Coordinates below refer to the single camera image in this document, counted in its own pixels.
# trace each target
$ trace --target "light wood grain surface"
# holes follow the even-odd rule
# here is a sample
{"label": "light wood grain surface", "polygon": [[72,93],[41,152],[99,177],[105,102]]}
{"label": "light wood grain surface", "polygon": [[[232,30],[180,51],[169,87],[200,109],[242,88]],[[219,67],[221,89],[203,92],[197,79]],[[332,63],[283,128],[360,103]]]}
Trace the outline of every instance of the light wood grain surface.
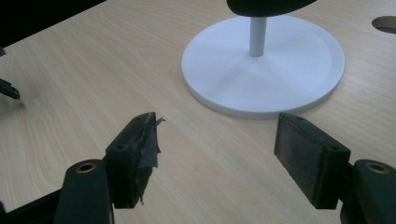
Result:
{"label": "light wood grain surface", "polygon": [[[395,15],[386,0],[326,0],[290,13],[342,45],[335,93],[300,116],[352,150],[351,162],[396,166]],[[101,159],[127,122],[154,111],[159,169],[145,204],[116,223],[339,223],[314,209],[274,156],[277,120],[229,117],[189,93],[180,60],[207,26],[234,17],[225,0],[109,0],[6,48],[0,78],[0,200],[8,211],[62,186],[78,161]]]}

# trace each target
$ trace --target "white pole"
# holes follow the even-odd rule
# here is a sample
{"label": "white pole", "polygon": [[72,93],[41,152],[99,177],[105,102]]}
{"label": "white pole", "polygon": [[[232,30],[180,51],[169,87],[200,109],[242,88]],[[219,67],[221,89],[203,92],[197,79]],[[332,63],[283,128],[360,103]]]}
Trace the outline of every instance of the white pole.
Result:
{"label": "white pole", "polygon": [[250,56],[260,57],[264,54],[266,17],[252,17],[250,19]]}

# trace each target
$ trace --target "white stand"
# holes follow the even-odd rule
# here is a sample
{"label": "white stand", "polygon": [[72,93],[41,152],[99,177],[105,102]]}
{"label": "white stand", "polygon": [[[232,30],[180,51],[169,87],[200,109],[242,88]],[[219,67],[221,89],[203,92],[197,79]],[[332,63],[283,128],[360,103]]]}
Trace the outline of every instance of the white stand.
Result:
{"label": "white stand", "polygon": [[330,95],[344,74],[345,57],[332,35],[311,22],[237,17],[198,34],[181,65],[202,104],[240,118],[273,119]]}

